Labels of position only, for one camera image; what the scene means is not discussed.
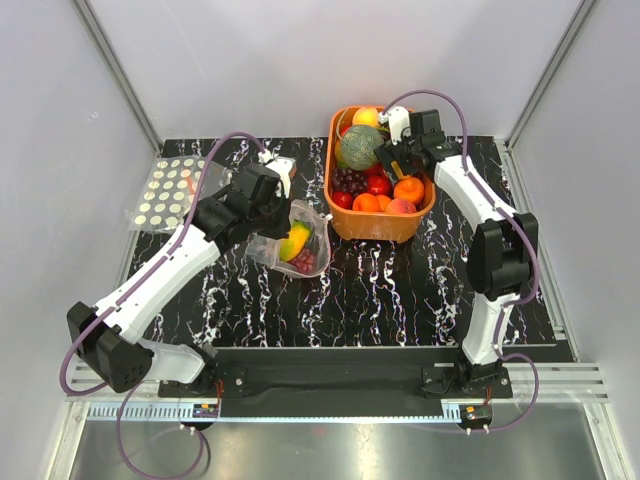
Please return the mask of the yellow green mango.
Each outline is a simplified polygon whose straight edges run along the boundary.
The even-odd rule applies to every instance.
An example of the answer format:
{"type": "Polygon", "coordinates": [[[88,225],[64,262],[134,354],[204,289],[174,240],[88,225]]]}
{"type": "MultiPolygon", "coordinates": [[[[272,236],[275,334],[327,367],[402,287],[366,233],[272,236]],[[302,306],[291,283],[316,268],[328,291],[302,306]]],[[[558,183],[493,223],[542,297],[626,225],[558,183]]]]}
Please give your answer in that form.
{"type": "Polygon", "coordinates": [[[279,260],[289,262],[305,247],[311,236],[311,228],[300,221],[294,221],[288,236],[280,242],[279,260]]]}

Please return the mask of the pink dotted zip bag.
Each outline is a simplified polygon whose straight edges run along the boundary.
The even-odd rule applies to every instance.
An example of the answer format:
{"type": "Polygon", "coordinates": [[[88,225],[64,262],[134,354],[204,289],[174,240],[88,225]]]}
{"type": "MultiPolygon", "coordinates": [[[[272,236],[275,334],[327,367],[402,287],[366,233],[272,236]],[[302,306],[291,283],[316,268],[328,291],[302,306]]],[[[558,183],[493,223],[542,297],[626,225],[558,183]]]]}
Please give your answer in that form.
{"type": "Polygon", "coordinates": [[[329,223],[332,215],[317,213],[308,203],[294,200],[284,239],[253,236],[246,255],[255,263],[292,278],[310,279],[325,272],[331,261],[329,223]]]}

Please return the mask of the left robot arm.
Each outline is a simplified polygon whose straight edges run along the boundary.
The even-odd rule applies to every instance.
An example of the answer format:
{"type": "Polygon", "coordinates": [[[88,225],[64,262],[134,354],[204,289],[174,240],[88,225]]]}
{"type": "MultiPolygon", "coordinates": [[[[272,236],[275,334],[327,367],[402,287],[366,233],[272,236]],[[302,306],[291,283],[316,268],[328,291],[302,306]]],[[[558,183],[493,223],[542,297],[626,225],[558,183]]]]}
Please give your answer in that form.
{"type": "Polygon", "coordinates": [[[216,366],[203,349],[144,339],[151,321],[203,269],[252,235],[281,239],[290,229],[294,160],[241,169],[220,191],[195,200],[183,225],[131,278],[94,306],[76,303],[67,322],[76,355],[116,393],[144,380],[203,396],[216,366]]]}

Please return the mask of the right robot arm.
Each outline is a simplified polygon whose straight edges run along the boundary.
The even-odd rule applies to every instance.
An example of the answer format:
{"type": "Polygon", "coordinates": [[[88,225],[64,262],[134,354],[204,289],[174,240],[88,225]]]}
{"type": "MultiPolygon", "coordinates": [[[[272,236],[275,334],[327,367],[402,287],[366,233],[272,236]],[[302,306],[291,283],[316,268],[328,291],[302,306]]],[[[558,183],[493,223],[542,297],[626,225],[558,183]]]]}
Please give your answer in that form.
{"type": "Polygon", "coordinates": [[[475,292],[459,356],[446,390],[476,396],[500,381],[503,343],[513,307],[531,300],[539,284],[539,224],[503,201],[481,177],[467,144],[447,140],[436,110],[389,107],[378,115],[390,138],[375,154],[396,179],[423,174],[443,190],[473,230],[466,274],[475,292]]]}

